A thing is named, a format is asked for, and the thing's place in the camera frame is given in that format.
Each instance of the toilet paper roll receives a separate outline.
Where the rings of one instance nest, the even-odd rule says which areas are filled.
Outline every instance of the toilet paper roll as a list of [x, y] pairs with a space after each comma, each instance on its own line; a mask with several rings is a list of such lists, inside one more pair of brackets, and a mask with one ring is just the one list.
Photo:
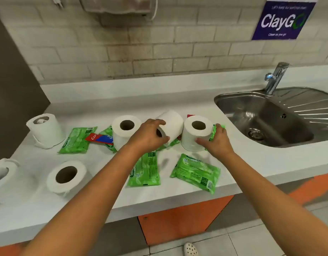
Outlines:
[[185, 150], [191, 152], [203, 151], [204, 147], [197, 144], [195, 139], [197, 137], [209, 140], [213, 123], [207, 118], [201, 116], [191, 116], [184, 121], [184, 129], [182, 135], [182, 146]]
[[37, 181], [13, 159], [0, 160], [0, 204], [17, 205], [26, 202], [36, 191]]
[[184, 120], [176, 111], [173, 110], [161, 114], [157, 117], [157, 119], [162, 119], [166, 122], [165, 125], [160, 125], [158, 130], [162, 137], [170, 137], [170, 140], [164, 144], [164, 146], [169, 146], [171, 142], [182, 133]]
[[120, 116], [113, 120], [112, 130], [115, 149], [119, 151], [140, 128], [140, 125], [140, 119], [132, 115]]
[[91, 179], [92, 175], [83, 163], [80, 161], [67, 161], [49, 173], [46, 186], [51, 192], [71, 199]]
[[26, 125], [33, 134], [35, 145], [40, 148], [51, 148], [65, 139], [65, 134], [53, 114], [36, 116], [26, 122]]

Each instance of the faucet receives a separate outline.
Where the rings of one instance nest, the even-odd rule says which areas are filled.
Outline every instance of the faucet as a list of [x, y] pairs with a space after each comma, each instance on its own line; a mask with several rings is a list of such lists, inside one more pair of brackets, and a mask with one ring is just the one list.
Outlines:
[[274, 70], [274, 73], [266, 74], [265, 81], [268, 81], [268, 84], [264, 89], [266, 95], [272, 96], [275, 88], [277, 88], [281, 78], [284, 76], [289, 66], [289, 63], [279, 62], [277, 68]]

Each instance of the stainless steel sink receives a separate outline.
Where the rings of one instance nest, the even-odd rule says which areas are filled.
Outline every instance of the stainless steel sink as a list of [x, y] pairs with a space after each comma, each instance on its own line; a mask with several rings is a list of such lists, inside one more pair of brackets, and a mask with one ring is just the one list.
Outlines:
[[216, 105], [248, 138], [266, 146], [290, 147], [328, 140], [328, 94], [293, 87], [223, 94]]

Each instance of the white countertop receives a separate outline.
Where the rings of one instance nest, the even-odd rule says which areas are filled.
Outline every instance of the white countertop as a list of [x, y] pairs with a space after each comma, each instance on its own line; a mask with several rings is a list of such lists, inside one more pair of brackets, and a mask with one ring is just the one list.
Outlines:
[[[236, 87], [234, 91], [255, 90], [263, 84], [264, 82]], [[312, 84], [295, 81], [291, 84], [286, 82], [281, 87], [306, 85], [312, 87]], [[313, 87], [328, 92], [327, 81], [317, 82]], [[168, 109], [177, 111], [183, 117], [188, 114], [201, 115], [214, 123], [224, 124], [235, 152], [274, 184], [328, 173], [328, 141], [289, 148], [258, 144], [240, 133], [214, 103], [214, 97], [225, 92], [233, 91], [227, 87], [108, 100], [53, 103], [46, 112], [56, 115], [67, 135], [74, 127], [98, 126], [97, 132], [100, 132], [106, 129], [114, 118], [125, 114], [137, 116], [142, 121], [155, 118]], [[18, 160], [26, 171], [34, 174], [39, 187], [25, 204], [10, 208], [0, 206], [0, 246], [32, 239], [67, 203], [66, 199], [51, 193], [45, 186], [46, 177], [53, 168], [68, 160], [80, 160], [92, 175], [95, 175], [113, 157], [107, 147], [94, 143], [90, 144], [86, 154], [59, 155], [57, 152], [60, 147], [61, 145], [57, 145], [49, 150], [37, 148], [33, 145], [31, 134], [28, 134], [15, 151], [12, 158]], [[187, 182], [169, 177], [182, 153], [221, 168], [214, 195]], [[192, 153], [178, 144], [158, 153], [158, 166], [162, 184], [136, 188], [125, 185], [107, 222], [241, 192], [227, 169], [207, 151]]]

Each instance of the blue sign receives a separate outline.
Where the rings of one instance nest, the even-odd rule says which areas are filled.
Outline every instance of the blue sign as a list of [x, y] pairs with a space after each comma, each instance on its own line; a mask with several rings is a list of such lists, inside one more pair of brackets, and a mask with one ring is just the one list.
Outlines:
[[296, 39], [316, 2], [267, 1], [252, 40]]

